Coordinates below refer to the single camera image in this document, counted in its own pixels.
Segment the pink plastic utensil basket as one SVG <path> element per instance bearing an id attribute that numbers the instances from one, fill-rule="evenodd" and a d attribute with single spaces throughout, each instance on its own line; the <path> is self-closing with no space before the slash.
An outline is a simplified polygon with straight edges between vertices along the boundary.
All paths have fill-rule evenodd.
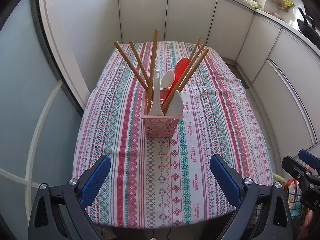
<path id="1" fill-rule="evenodd" d="M 178 122 L 183 120 L 183 114 L 178 116 L 147 115 L 148 94 L 144 91 L 140 118 L 144 125 L 145 136 L 148 138 L 171 138 L 177 128 Z"/>

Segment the white rice paddle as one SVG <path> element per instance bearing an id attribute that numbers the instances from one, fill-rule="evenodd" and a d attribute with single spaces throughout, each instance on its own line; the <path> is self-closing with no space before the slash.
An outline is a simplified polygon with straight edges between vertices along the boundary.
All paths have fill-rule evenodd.
<path id="1" fill-rule="evenodd" d="M 156 70 L 154 74 L 154 80 L 153 80 L 153 103 L 151 106 L 150 111 L 148 112 L 148 115 L 159 115 L 163 116 L 163 111 L 161 109 L 161 71 Z"/>

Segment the red plastic spoon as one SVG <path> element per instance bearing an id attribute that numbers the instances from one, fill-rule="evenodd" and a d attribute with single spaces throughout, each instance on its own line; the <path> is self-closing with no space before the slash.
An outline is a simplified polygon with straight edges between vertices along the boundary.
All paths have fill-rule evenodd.
<path id="1" fill-rule="evenodd" d="M 183 58 L 183 59 L 180 59 L 180 61 L 178 61 L 178 63 L 176 64 L 175 71 L 174 71 L 175 79 L 174 79 L 173 84 L 171 85 L 170 90 L 168 91 L 167 96 L 165 97 L 164 101 L 167 100 L 169 94 L 173 90 L 173 88 L 176 85 L 176 83 L 179 81 L 181 75 L 185 71 L 185 69 L 188 66 L 189 62 L 190 62 L 190 60 L 188 58 Z"/>

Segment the white plastic spoon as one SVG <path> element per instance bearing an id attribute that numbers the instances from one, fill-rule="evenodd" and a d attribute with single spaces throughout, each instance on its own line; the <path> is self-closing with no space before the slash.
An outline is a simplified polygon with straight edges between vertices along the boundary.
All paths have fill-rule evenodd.
<path id="1" fill-rule="evenodd" d="M 172 70 L 167 71 L 161 80 L 161 87 L 162 88 L 170 88 L 174 82 L 175 74 Z"/>

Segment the wooden chopstick four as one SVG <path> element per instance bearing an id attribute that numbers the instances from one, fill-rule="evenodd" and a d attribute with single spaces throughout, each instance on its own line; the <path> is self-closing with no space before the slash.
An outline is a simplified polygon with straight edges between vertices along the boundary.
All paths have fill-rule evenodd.
<path id="1" fill-rule="evenodd" d="M 195 53 L 197 51 L 199 42 L 200 42 L 201 38 L 199 37 L 195 43 L 195 46 L 193 48 L 193 51 L 191 52 L 191 55 L 189 56 L 189 64 L 187 65 L 185 71 L 183 72 L 182 76 L 180 77 L 179 81 L 182 82 L 183 79 L 185 78 L 185 76 L 188 74 L 189 69 L 191 68 L 191 66 L 193 65 L 194 61 L 196 60 L 196 56 Z"/>

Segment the wooden chopstick three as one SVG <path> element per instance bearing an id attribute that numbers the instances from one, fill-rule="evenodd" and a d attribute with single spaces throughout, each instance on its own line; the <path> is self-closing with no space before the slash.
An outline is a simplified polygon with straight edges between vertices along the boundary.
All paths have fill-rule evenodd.
<path id="1" fill-rule="evenodd" d="M 153 76 L 155 72 L 155 61 L 156 61 L 156 51 L 158 42 L 159 31 L 155 30 L 153 33 L 152 51 L 151 51 L 151 61 L 150 61 L 150 76 L 149 76 L 149 91 L 148 91 L 148 104 L 147 113 L 151 109 L 152 95 L 153 95 Z"/>

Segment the wooden chopstick two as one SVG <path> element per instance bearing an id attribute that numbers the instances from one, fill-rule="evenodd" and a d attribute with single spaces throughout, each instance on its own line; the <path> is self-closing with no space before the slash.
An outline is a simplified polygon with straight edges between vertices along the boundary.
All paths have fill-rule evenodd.
<path id="1" fill-rule="evenodd" d="M 144 78 L 146 80 L 146 83 L 149 83 L 148 75 L 147 75 L 147 73 L 145 71 L 145 68 L 143 66 L 143 63 L 142 63 L 140 57 L 139 57 L 139 54 L 138 54 L 138 52 L 137 52 L 137 50 L 135 48 L 135 44 L 132 41 L 130 41 L 129 44 L 130 44 L 130 47 L 131 47 L 131 49 L 132 49 L 132 51 L 133 51 L 133 53 L 134 53 L 134 55 L 136 57 L 136 60 L 137 60 L 138 64 L 140 66 L 140 69 L 141 69 L 141 71 L 143 73 L 143 76 L 144 76 Z"/>

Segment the wooden chopstick one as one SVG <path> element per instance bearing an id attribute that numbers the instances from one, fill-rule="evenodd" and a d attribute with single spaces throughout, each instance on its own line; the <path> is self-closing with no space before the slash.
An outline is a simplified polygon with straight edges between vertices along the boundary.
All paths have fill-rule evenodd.
<path id="1" fill-rule="evenodd" d="M 142 87 L 145 89 L 146 92 L 148 92 L 148 86 L 145 84 L 145 82 L 143 81 L 142 77 L 139 75 L 139 73 L 137 72 L 136 68 L 134 67 L 134 65 L 132 64 L 132 62 L 130 61 L 130 59 L 127 57 L 127 55 L 125 54 L 125 52 L 123 51 L 120 43 L 118 41 L 115 41 L 113 43 L 115 45 L 115 47 L 117 48 L 117 50 L 120 52 L 120 54 L 122 55 L 123 59 L 126 61 L 126 63 L 128 64 L 128 66 L 130 67 L 130 69 L 132 70 L 133 74 L 135 75 L 135 77 L 137 78 L 137 80 L 139 81 L 139 83 L 142 85 Z"/>

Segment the orange snack bag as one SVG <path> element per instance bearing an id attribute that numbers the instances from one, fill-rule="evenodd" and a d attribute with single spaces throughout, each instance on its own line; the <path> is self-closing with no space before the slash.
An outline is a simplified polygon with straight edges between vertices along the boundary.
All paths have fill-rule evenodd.
<path id="1" fill-rule="evenodd" d="M 295 204 L 299 202 L 301 196 L 301 190 L 298 185 L 298 181 L 291 178 L 287 181 L 287 198 L 289 204 Z"/>

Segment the white cabinet row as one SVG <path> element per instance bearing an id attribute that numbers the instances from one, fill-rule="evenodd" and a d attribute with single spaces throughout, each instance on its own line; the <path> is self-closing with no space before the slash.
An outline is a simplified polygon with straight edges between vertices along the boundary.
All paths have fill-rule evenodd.
<path id="1" fill-rule="evenodd" d="M 119 0 L 119 18 L 124 43 L 200 38 L 247 82 L 277 158 L 319 155 L 319 49 L 287 23 L 239 0 Z"/>

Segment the patterned tablecloth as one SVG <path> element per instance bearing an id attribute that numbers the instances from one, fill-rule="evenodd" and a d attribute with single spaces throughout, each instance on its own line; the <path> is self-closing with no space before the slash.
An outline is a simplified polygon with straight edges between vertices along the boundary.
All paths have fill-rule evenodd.
<path id="1" fill-rule="evenodd" d="M 246 92 L 210 49 L 182 91 L 183 119 L 171 138 L 148 138 L 144 89 L 114 50 L 91 93 L 76 141 L 73 176 L 108 155 L 111 170 L 87 212 L 121 228 L 195 224 L 232 212 L 210 170 L 219 154 L 242 177 L 271 185 L 266 142 Z"/>

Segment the black wok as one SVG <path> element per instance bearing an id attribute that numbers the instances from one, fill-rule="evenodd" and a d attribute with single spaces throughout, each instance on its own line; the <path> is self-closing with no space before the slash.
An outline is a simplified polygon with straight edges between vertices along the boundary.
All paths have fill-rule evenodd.
<path id="1" fill-rule="evenodd" d="M 310 18 L 308 15 L 305 15 L 303 10 L 299 7 L 298 8 L 301 15 L 303 16 L 303 20 L 297 19 L 298 27 L 300 32 L 307 37 L 317 48 L 319 48 L 320 37 L 316 31 L 315 24 L 313 19 Z"/>

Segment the yellow snack packet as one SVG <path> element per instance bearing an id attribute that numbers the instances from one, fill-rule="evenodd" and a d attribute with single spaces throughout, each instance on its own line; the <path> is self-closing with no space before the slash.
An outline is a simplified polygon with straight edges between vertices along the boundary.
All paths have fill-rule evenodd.
<path id="1" fill-rule="evenodd" d="M 291 0 L 278 0 L 278 5 L 283 9 L 294 6 L 294 3 Z"/>

